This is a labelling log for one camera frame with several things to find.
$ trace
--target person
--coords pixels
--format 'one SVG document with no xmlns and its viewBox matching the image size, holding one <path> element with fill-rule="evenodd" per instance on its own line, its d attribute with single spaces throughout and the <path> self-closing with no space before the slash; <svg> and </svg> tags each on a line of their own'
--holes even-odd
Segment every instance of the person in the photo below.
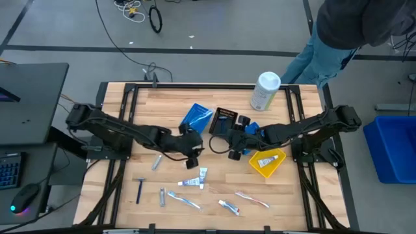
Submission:
<svg viewBox="0 0 416 234">
<path fill-rule="evenodd" d="M 361 46 L 378 46 L 415 27 L 416 0 L 325 0 L 311 38 L 289 64 L 282 84 L 322 88 L 337 76 Z"/>
</svg>

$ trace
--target keyboard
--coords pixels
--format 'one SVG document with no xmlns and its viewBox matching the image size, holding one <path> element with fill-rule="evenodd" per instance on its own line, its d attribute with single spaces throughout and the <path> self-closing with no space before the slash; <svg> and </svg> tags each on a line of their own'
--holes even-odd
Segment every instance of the keyboard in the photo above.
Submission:
<svg viewBox="0 0 416 234">
<path fill-rule="evenodd" d="M 21 153 L 9 153 L 0 157 L 0 190 L 19 187 L 22 156 Z"/>
</svg>

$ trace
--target toothbrush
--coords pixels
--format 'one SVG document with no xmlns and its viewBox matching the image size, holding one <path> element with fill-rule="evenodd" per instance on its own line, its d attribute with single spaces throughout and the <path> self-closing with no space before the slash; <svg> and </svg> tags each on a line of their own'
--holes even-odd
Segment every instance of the toothbrush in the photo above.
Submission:
<svg viewBox="0 0 416 234">
<path fill-rule="evenodd" d="M 270 208 L 270 206 L 269 206 L 267 203 L 264 203 L 264 202 L 262 202 L 262 201 L 259 201 L 259 200 L 257 200 L 257 199 L 254 199 L 254 198 L 251 198 L 251 197 L 249 197 L 248 195 L 245 195 L 245 194 L 244 194 L 244 193 L 242 193 L 242 192 L 236 192 L 236 193 L 235 193 L 235 195 L 240 196 L 240 197 L 242 197 L 242 198 L 245 198 L 245 199 L 247 199 L 247 200 L 252 200 L 253 202 L 258 203 L 258 204 L 260 204 L 260 205 L 264 205 L 266 208 Z"/>
<path fill-rule="evenodd" d="M 184 198 L 178 198 L 178 197 L 176 196 L 176 193 L 175 193 L 174 191 L 169 191 L 169 192 L 168 192 L 168 195 L 169 195 L 170 197 L 172 197 L 172 198 L 175 198 L 175 199 L 177 199 L 177 200 L 181 201 L 181 202 L 185 202 L 186 204 L 190 205 L 191 207 L 195 207 L 195 208 L 197 208 L 197 209 L 201 209 L 201 207 L 200 207 L 199 205 L 196 205 L 195 203 L 193 203 L 193 202 L 191 202 L 191 201 L 189 201 L 189 200 L 186 200 L 186 199 L 184 199 Z"/>
</svg>

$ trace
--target gray jacket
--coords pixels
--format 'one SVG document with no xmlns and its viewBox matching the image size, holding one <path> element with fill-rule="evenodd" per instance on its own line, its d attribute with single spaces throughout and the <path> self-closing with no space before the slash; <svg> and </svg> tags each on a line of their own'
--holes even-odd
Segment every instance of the gray jacket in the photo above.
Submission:
<svg viewBox="0 0 416 234">
<path fill-rule="evenodd" d="M 325 0 L 317 18 L 319 38 L 335 49 L 378 46 L 415 27 L 416 0 Z"/>
</svg>

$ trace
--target plastic bottle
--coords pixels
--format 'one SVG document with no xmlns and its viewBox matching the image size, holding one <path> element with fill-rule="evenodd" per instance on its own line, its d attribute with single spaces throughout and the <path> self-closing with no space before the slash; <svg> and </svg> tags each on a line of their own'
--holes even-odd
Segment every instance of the plastic bottle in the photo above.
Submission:
<svg viewBox="0 0 416 234">
<path fill-rule="evenodd" d="M 261 74 L 255 84 L 250 105 L 257 111 L 267 110 L 279 90 L 280 83 L 280 77 L 274 72 Z"/>
</svg>

